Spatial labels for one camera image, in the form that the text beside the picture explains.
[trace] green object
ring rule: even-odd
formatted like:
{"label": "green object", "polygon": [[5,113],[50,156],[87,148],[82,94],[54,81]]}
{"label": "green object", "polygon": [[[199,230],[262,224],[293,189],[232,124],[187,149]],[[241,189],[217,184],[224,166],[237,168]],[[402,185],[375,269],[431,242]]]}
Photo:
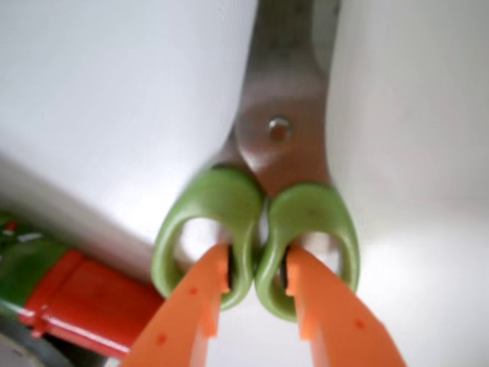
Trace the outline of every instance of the green object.
{"label": "green object", "polygon": [[221,308],[239,303],[253,281],[253,248],[262,207],[261,191],[248,175],[230,168],[200,174],[173,205],[157,237],[151,269],[157,289],[169,297],[183,277],[173,253],[185,222],[213,219],[232,237],[232,289],[223,295]]}
{"label": "green object", "polygon": [[285,320],[296,320],[293,298],[274,283],[287,246],[308,232],[324,232],[342,244],[342,279],[354,291],[360,271],[358,243],[353,222],[339,194],[331,187],[303,183],[285,190],[271,203],[269,238],[255,275],[261,303]]}
{"label": "green object", "polygon": [[16,319],[40,280],[68,248],[0,213],[0,314]]}

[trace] white surface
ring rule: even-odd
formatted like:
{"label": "white surface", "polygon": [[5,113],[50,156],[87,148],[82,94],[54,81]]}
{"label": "white surface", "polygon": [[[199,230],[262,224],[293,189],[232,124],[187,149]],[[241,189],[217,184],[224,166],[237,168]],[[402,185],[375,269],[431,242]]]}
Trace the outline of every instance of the white surface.
{"label": "white surface", "polygon": [[[142,241],[230,127],[254,4],[3,1],[4,191],[147,274]],[[358,294],[411,366],[489,365],[488,18],[483,0],[344,3],[329,160],[361,240]],[[311,365],[297,335],[252,291],[208,365]]]}

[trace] red plastic object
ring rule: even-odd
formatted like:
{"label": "red plastic object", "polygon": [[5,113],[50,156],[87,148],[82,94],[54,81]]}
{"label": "red plastic object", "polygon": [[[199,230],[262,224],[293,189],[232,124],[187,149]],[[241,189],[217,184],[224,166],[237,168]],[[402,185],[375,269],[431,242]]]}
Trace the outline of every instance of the red plastic object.
{"label": "red plastic object", "polygon": [[49,333],[121,358],[163,301],[153,287],[71,250],[36,287],[20,321],[33,336]]}

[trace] orange plastic clip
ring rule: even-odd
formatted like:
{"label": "orange plastic clip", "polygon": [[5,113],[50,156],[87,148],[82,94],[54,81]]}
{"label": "orange plastic clip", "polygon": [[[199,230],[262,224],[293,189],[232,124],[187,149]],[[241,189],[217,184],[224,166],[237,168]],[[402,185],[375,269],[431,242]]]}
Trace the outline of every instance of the orange plastic clip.
{"label": "orange plastic clip", "polygon": [[156,312],[121,367],[203,367],[229,291],[228,245],[213,246]]}
{"label": "orange plastic clip", "polygon": [[287,254],[287,294],[316,367],[405,367],[384,325],[323,263],[300,247]]}

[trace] green handle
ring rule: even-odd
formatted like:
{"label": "green handle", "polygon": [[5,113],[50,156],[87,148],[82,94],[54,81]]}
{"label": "green handle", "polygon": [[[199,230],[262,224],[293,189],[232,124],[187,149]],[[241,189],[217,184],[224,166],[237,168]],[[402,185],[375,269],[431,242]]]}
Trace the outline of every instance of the green handle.
{"label": "green handle", "polygon": [[268,213],[269,237],[255,275],[261,303],[273,314],[295,321],[293,298],[274,283],[287,246],[307,232],[324,232],[342,245],[342,279],[354,291],[360,270],[353,222],[339,194],[331,187],[303,183],[280,193]]}
{"label": "green handle", "polygon": [[262,207],[261,191],[246,174],[231,168],[200,174],[173,205],[157,237],[151,274],[159,292],[169,297],[183,277],[173,257],[183,225],[208,218],[220,222],[232,237],[232,289],[223,295],[221,308],[239,303],[253,281],[252,250]]}

